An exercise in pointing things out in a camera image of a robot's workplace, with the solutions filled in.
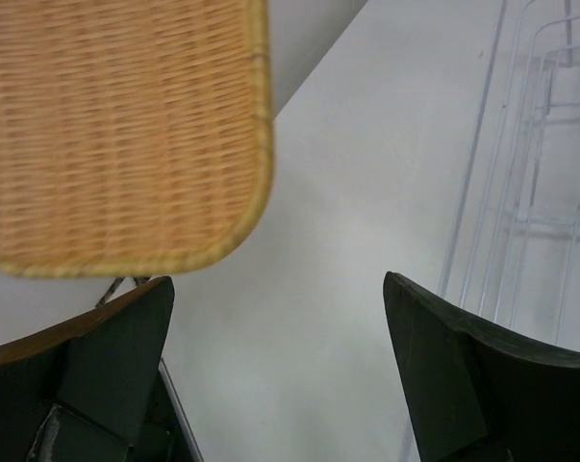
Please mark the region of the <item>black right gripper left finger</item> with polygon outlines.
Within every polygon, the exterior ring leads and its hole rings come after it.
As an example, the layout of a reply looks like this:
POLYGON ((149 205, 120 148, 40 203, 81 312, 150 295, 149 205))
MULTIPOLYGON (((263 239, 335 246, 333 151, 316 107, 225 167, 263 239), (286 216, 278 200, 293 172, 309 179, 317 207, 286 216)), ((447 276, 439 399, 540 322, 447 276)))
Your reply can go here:
POLYGON ((174 303, 159 277, 0 346, 0 461, 127 461, 174 303))

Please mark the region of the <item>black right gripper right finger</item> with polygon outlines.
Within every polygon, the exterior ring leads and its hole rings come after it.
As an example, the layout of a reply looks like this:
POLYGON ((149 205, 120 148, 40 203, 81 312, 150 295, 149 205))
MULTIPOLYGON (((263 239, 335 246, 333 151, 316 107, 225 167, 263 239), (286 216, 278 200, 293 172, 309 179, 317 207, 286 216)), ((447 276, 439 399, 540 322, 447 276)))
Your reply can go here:
POLYGON ((423 461, 580 461, 580 352, 389 272, 383 297, 423 461))

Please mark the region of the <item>orange woven square plate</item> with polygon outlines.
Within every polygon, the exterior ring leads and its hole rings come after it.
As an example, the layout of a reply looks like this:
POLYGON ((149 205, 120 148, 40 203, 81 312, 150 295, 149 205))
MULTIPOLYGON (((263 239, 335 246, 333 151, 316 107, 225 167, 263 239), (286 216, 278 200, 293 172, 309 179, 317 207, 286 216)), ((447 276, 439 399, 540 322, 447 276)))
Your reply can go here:
POLYGON ((205 268, 274 173, 264 1, 0 1, 0 271, 205 268))

